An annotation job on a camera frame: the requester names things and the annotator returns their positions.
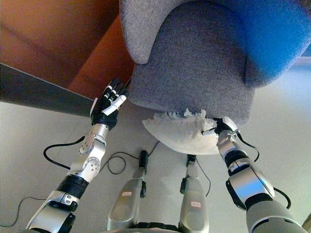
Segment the black cable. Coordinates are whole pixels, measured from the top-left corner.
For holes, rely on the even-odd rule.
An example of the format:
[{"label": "black cable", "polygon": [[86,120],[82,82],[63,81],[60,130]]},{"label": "black cable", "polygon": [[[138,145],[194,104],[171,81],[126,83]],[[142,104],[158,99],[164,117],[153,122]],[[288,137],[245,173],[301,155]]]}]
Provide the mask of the black cable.
[{"label": "black cable", "polygon": [[148,154],[148,157],[154,152],[154,150],[155,150],[156,146],[159,144],[159,142],[160,142],[160,141],[158,141],[158,142],[155,144],[155,146],[152,148],[150,154]]},{"label": "black cable", "polygon": [[5,226],[5,225],[0,225],[1,227],[13,227],[13,226],[16,224],[16,222],[17,222],[17,220],[18,220],[18,216],[19,216],[20,205],[21,205],[22,202],[23,202],[25,199],[27,199],[27,198],[31,198],[31,199],[34,199],[34,200],[46,200],[46,199],[33,198],[33,197],[25,197],[25,198],[23,198],[23,199],[20,201],[19,205],[18,205],[18,208],[17,208],[17,215],[16,215],[16,218],[15,218],[15,221],[13,222],[13,224],[7,225],[7,226]]},{"label": "black cable", "polygon": [[279,190],[279,189],[277,189],[277,188],[275,188],[275,187],[273,187],[273,189],[275,190],[275,191],[277,191],[279,194],[281,194],[283,197],[285,197],[285,199],[287,200],[287,206],[286,206],[286,209],[290,209],[291,208],[291,206],[292,206],[292,202],[291,202],[291,199],[286,195],[286,193],[284,193],[283,191],[281,191],[281,190]]},{"label": "black cable", "polygon": [[47,156],[47,151],[48,151],[49,149],[53,148],[53,147],[65,147],[65,146],[71,146],[71,145],[78,144],[79,142],[82,142],[82,141],[84,140],[84,138],[85,138],[85,137],[83,136],[83,137],[81,137],[78,141],[75,141],[75,142],[72,142],[72,143],[55,144],[55,145],[48,146],[48,147],[46,147],[46,148],[44,149],[43,155],[44,155],[44,157],[45,157],[48,161],[50,161],[51,163],[53,163],[53,164],[55,164],[55,165],[58,165],[58,166],[61,166],[61,167],[63,167],[63,168],[66,168],[66,169],[70,170],[70,167],[69,167],[69,166],[60,164],[60,163],[58,163],[58,162],[56,162],[56,161],[50,159],[50,158]]},{"label": "black cable", "polygon": [[237,133],[237,135],[238,135],[239,139],[241,140],[241,142],[243,142],[244,144],[248,145],[248,146],[251,147],[251,148],[254,148],[254,149],[257,151],[257,157],[256,157],[256,159],[254,160],[254,162],[256,162],[256,161],[259,159],[260,150],[259,150],[257,147],[255,147],[255,146],[253,146],[253,145],[251,145],[251,144],[245,142],[245,141],[243,140],[243,138],[242,138],[242,135],[241,135],[240,133]]},{"label": "black cable", "polygon": [[207,191],[207,193],[206,193],[206,195],[205,195],[205,197],[207,197],[207,196],[208,196],[208,194],[209,194],[209,192],[210,192],[210,185],[211,185],[211,181],[210,181],[209,177],[206,175],[206,173],[204,172],[204,170],[202,169],[201,165],[199,164],[198,159],[197,159],[197,158],[195,158],[195,160],[196,160],[196,162],[198,163],[198,165],[199,165],[200,169],[202,170],[203,174],[205,175],[205,177],[207,178],[208,183],[209,183],[209,186],[208,186],[208,191]]},{"label": "black cable", "polygon": [[[154,147],[152,148],[151,152],[148,154],[148,157],[154,152],[154,150],[156,149],[156,147],[157,147],[157,145],[159,144],[159,142],[160,142],[160,141],[157,141],[157,143],[154,145]],[[103,170],[103,168],[104,168],[106,165],[107,165],[108,170],[110,171],[111,174],[119,175],[119,174],[121,174],[122,172],[124,172],[124,170],[125,170],[125,168],[126,168],[126,160],[125,160],[123,157],[121,157],[121,156],[115,156],[116,154],[120,154],[120,153],[121,153],[121,154],[128,155],[128,156],[132,157],[133,159],[138,159],[138,160],[139,160],[139,158],[137,158],[137,157],[135,157],[135,156],[133,156],[133,155],[131,155],[131,154],[129,154],[129,153],[126,153],[126,152],[123,152],[123,151],[115,152],[115,153],[113,153],[113,154],[109,157],[109,159],[104,163],[104,165],[103,165],[103,167],[101,168],[100,172]],[[124,165],[123,165],[122,169],[121,169],[119,172],[114,172],[114,171],[112,171],[111,168],[110,168],[110,166],[109,166],[109,162],[110,162],[112,159],[115,159],[115,158],[120,158],[120,159],[122,159],[123,162],[124,162]]]}]

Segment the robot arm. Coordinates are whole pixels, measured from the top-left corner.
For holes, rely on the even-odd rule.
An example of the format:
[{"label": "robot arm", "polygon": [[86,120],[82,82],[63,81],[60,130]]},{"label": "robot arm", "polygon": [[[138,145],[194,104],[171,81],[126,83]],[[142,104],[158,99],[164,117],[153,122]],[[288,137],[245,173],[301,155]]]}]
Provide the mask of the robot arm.
[{"label": "robot arm", "polygon": [[235,140],[239,130],[229,118],[216,119],[217,147],[228,168],[227,189],[235,205],[246,210],[250,233],[306,233],[279,202],[274,188]]},{"label": "robot arm", "polygon": [[117,123],[118,109],[127,92],[112,81],[91,108],[92,127],[79,149],[79,156],[55,191],[52,191],[26,229],[37,232],[68,233],[75,220],[73,212],[88,184],[98,175],[106,150],[106,135]]}]

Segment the orange wall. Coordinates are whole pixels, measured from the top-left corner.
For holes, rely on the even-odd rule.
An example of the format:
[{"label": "orange wall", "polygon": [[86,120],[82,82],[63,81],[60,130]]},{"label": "orange wall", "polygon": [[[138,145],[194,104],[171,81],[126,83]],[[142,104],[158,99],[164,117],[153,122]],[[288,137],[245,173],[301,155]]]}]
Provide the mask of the orange wall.
[{"label": "orange wall", "polygon": [[126,83],[131,77],[133,67],[134,63],[124,45],[118,16],[68,89],[92,99],[96,98],[111,80],[119,78]]},{"label": "orange wall", "polygon": [[0,60],[7,65],[88,97],[132,72],[115,20],[118,0],[2,0],[0,10]]}]

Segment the chair seat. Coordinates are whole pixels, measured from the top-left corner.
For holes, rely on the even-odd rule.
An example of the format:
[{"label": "chair seat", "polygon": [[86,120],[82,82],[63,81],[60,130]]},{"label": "chair seat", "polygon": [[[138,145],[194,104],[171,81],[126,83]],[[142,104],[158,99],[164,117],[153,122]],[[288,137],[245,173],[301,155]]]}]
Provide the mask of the chair seat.
[{"label": "chair seat", "polygon": [[148,63],[135,66],[129,99],[159,111],[205,109],[208,117],[244,124],[254,95],[243,83],[245,43],[240,20],[226,8],[180,5],[163,22]]}]

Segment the gray fabric upholstery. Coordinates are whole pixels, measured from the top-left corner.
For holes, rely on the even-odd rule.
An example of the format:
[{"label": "gray fabric upholstery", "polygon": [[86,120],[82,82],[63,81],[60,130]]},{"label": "gray fabric upholstery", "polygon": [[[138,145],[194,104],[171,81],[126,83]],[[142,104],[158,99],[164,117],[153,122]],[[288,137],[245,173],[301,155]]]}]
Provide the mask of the gray fabric upholstery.
[{"label": "gray fabric upholstery", "polygon": [[[175,7],[191,0],[122,0],[121,19],[132,59],[147,63],[157,32]],[[311,42],[310,0],[209,0],[233,11],[245,27],[245,85],[277,79]]]},{"label": "gray fabric upholstery", "polygon": [[133,61],[148,62],[158,30],[177,6],[192,0],[120,0],[123,37]]},{"label": "gray fabric upholstery", "polygon": [[205,109],[209,117],[246,123],[254,89],[243,83],[245,43],[234,13],[207,2],[180,5],[163,22],[148,63],[135,66],[129,99],[162,111]]}]

